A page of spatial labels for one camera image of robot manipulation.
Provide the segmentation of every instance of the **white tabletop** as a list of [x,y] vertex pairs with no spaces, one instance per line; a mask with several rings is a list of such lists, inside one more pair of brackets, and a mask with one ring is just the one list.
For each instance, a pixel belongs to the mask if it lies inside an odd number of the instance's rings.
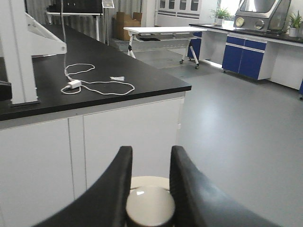
[[136,33],[136,34],[144,34],[144,33],[183,33],[183,32],[202,32],[207,31],[203,28],[198,27],[124,27],[124,30]]

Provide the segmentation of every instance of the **blue drawer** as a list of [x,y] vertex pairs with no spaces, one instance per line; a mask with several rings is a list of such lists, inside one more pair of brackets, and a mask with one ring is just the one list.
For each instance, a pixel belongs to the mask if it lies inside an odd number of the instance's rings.
[[261,43],[261,42],[252,41],[252,40],[245,40],[244,46],[264,51],[266,48],[266,43]]
[[202,37],[202,32],[193,32],[194,36]]
[[228,36],[226,42],[230,43],[230,44],[236,44],[236,45],[244,46],[245,39]]
[[303,95],[303,81],[302,81],[302,84],[301,84],[299,93],[300,93],[301,95]]

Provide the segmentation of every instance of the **drawer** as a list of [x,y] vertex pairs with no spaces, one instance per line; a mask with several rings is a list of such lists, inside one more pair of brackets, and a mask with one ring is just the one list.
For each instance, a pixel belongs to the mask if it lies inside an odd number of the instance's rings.
[[264,51],[266,48],[266,43],[267,43],[266,41],[258,42],[258,41],[246,39],[244,46]]
[[244,46],[245,39],[241,39],[241,38],[237,38],[237,37],[233,37],[233,36],[227,36],[226,42],[229,44],[236,44],[236,45]]
[[194,36],[202,37],[202,32],[193,32]]

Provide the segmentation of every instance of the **cardboard box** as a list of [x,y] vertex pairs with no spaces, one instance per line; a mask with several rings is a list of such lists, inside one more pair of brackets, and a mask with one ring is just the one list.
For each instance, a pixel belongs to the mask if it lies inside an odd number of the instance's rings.
[[134,13],[133,18],[131,15],[123,12],[117,12],[116,15],[116,37],[120,40],[129,40],[130,36],[128,31],[124,30],[124,27],[141,27],[142,13]]
[[136,13],[136,12],[134,12],[133,13],[133,19],[141,22],[141,20],[142,20],[142,13]]

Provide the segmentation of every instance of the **charger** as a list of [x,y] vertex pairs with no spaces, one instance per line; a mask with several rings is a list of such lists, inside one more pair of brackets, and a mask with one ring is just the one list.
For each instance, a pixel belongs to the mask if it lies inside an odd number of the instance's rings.
[[69,88],[74,89],[81,86],[81,81],[78,79],[72,80],[71,82],[68,82]]

